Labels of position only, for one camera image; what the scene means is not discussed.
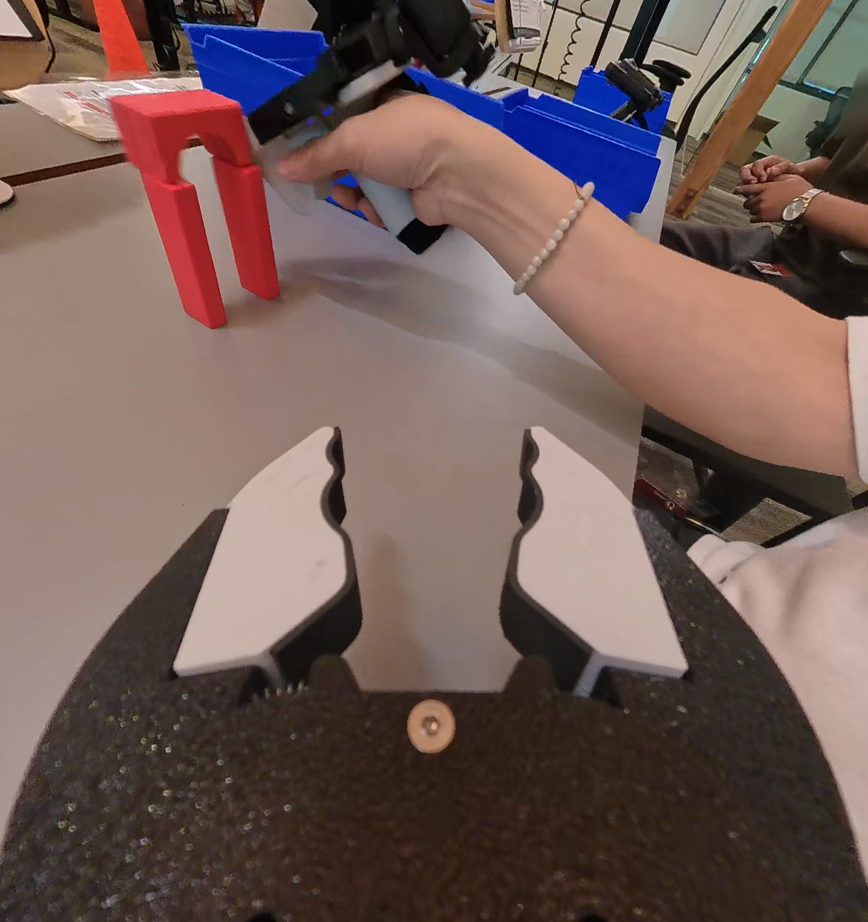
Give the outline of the person's right hand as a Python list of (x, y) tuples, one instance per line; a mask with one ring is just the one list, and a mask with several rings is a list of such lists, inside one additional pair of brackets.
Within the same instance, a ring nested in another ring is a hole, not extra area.
[(483, 247), (536, 300), (578, 291), (576, 184), (506, 135), (450, 104), (403, 94), (279, 161), (283, 178), (339, 173), (408, 192), (417, 216)]

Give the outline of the person's white shirt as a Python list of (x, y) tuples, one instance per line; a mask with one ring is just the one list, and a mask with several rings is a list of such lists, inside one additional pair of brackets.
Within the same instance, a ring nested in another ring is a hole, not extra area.
[(768, 649), (817, 732), (868, 882), (868, 507), (773, 548), (688, 550)]

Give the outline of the blue plastic bin with divider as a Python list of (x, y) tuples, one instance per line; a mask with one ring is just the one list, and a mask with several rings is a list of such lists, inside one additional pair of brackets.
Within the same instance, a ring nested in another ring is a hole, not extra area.
[(472, 85), (495, 49), (460, 4), (423, 22), (407, 2), (382, 2), (330, 44), (321, 32), (187, 25), (205, 88), (237, 101), (265, 181), (308, 214), (331, 181), (293, 183), (279, 161), (398, 91), (428, 94), (500, 127), (500, 101)]

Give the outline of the red plank block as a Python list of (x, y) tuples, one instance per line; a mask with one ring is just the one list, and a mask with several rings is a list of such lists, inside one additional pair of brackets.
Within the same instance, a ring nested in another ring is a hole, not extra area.
[(209, 329), (227, 322), (195, 187), (140, 174), (186, 314)]
[(216, 156), (213, 168), (241, 286), (271, 301), (279, 296), (279, 281), (262, 170)]

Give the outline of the red arch block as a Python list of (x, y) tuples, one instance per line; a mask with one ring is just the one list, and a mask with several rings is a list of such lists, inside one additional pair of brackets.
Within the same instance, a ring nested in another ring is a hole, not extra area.
[(253, 165), (240, 104), (207, 89), (114, 97), (109, 109), (126, 159), (144, 177), (181, 181), (181, 152), (198, 138), (215, 158), (235, 167)]

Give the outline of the slanted wooden post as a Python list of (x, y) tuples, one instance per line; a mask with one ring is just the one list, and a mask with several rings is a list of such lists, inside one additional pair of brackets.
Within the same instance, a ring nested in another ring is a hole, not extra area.
[(711, 185), (720, 167), (737, 144), (763, 103), (796, 58), (830, 1), (795, 1), (767, 43), (747, 79), (725, 109), (680, 185), (671, 195), (666, 213), (688, 218)]

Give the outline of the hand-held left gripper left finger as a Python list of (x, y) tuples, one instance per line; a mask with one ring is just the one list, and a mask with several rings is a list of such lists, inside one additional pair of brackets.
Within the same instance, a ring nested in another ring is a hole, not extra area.
[(181, 678), (253, 667), (305, 685), (362, 626), (344, 529), (346, 462), (325, 426), (280, 455), (231, 501), (172, 669)]

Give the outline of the orange cone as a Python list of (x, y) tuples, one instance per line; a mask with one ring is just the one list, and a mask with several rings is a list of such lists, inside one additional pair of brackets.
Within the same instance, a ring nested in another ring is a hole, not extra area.
[(107, 61), (107, 79), (126, 79), (150, 74), (123, 1), (94, 1), (96, 24)]

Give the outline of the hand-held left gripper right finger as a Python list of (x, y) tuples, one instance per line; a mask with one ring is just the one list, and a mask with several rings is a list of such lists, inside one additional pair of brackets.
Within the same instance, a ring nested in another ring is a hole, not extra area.
[(522, 657), (541, 657), (559, 691), (584, 698), (610, 670), (687, 676), (632, 502), (540, 426), (522, 436), (517, 515), (500, 625)]

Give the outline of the printed paper booklet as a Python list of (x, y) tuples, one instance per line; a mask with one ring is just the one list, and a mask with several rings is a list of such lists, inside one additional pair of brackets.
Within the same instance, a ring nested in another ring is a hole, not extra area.
[(5, 98), (95, 142), (120, 140), (110, 101), (113, 98), (201, 89), (197, 75), (121, 80), (78, 79), (6, 90)]

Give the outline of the person's right forearm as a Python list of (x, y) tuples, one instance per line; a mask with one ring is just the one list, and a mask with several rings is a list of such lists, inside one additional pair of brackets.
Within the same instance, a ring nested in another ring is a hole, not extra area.
[(569, 206), (530, 298), (618, 384), (741, 455), (854, 478), (848, 328), (768, 285), (636, 234), (596, 202)]

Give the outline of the black device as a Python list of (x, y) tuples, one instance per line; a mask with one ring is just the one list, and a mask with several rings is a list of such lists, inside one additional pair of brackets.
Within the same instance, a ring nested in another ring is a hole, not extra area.
[(648, 131), (646, 114), (665, 102), (665, 93), (673, 93), (691, 77), (683, 67), (664, 61), (637, 63), (621, 59), (609, 63), (603, 75), (608, 83), (626, 95), (626, 101), (609, 113), (615, 121), (631, 122)]

